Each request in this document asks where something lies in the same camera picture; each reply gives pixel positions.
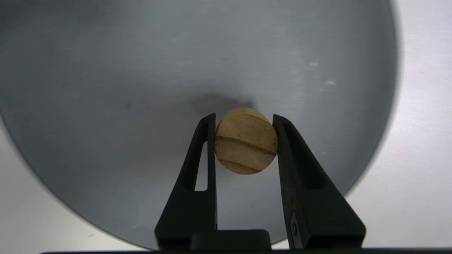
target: wood grain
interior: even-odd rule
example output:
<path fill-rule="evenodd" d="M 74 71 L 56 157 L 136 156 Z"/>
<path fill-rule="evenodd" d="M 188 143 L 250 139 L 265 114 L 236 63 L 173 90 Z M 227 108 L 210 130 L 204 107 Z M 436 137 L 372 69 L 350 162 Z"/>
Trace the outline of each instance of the wood grain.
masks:
<path fill-rule="evenodd" d="M 238 174 L 259 173 L 278 151 L 278 137 L 264 115 L 251 108 L 236 108 L 220 121 L 215 153 L 220 163 Z"/>

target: gray circular plate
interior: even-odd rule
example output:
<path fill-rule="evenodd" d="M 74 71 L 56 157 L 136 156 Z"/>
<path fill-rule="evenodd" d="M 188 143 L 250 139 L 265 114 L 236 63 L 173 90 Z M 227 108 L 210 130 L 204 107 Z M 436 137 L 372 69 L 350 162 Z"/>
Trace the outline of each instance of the gray circular plate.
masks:
<path fill-rule="evenodd" d="M 290 119 L 346 193 L 395 86 L 387 1 L 14 0 L 0 33 L 1 112 L 25 160 L 77 214 L 151 249 L 202 117 Z M 286 237 L 276 160 L 249 176 L 217 164 L 217 187 L 219 229 Z"/>

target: brushed metal surface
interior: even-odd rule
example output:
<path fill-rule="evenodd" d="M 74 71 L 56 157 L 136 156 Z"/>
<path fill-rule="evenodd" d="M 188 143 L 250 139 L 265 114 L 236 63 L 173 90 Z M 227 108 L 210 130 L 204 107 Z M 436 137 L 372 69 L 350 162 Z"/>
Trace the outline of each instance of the brushed metal surface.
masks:
<path fill-rule="evenodd" d="M 148 248 L 202 116 L 291 119 L 345 193 L 395 85 L 387 1 L 12 1 L 0 32 L 2 116 L 25 160 L 76 213 Z M 275 166 L 217 164 L 219 228 L 285 237 Z"/>

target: screw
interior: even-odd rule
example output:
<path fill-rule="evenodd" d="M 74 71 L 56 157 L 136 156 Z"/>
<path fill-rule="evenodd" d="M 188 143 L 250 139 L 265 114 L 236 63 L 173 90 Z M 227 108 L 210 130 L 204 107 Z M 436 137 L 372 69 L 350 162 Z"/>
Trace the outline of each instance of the screw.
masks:
<path fill-rule="evenodd" d="M 297 235 L 297 225 L 295 223 L 292 224 L 292 233 L 293 235 Z"/>

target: white surface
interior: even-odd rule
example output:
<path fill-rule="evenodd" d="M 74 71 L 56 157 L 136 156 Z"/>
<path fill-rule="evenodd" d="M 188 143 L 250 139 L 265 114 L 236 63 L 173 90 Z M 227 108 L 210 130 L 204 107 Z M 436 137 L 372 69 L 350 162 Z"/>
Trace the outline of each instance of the white surface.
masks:
<path fill-rule="evenodd" d="M 397 4 L 399 105 L 348 202 L 367 227 L 365 246 L 452 247 L 452 1 Z"/>
<path fill-rule="evenodd" d="M 403 32 L 398 105 L 380 154 L 348 196 L 365 246 L 452 246 L 452 1 L 396 2 Z M 0 252 L 137 249 L 68 211 L 0 127 Z"/>

